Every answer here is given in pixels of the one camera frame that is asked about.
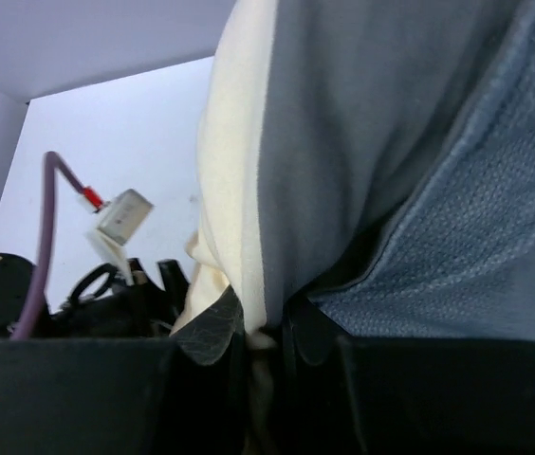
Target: wire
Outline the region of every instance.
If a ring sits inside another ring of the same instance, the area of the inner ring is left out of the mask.
[[[84,195],[84,186],[56,152],[44,155],[44,201],[38,260],[33,270],[31,284],[21,317],[10,339],[25,339],[31,336],[38,317],[46,305],[45,289],[52,257],[52,243],[55,230],[56,174],[57,170],[79,194]]]

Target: black strap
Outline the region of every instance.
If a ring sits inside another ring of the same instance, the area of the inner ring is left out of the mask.
[[[82,278],[78,284],[74,287],[74,289],[71,291],[71,295],[67,299],[67,301],[72,306],[77,306],[80,304],[80,297],[82,296],[83,292],[88,289],[88,287],[98,280],[101,276],[107,275],[107,278],[103,282],[101,286],[99,286],[99,289],[97,289],[95,292],[92,293],[92,297],[94,299],[98,299],[100,296],[105,294],[111,287],[114,279],[116,278],[116,274],[118,273],[118,269],[111,264],[102,264],[95,268],[92,272],[90,272],[88,275],[86,275],[84,278]]]

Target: ceiling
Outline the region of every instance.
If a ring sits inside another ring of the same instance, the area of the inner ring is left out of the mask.
[[[0,0],[0,91],[19,101],[214,53],[235,0]]]

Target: blue textured fabric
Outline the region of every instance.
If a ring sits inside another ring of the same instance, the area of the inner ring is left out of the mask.
[[[354,335],[535,339],[535,3],[366,278],[319,296]]]

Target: gray fabric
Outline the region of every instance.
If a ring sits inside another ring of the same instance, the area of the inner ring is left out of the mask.
[[[410,196],[519,3],[280,2],[258,166],[268,323]]]
[[[316,303],[356,335],[535,339],[535,2],[446,152],[366,279]]]

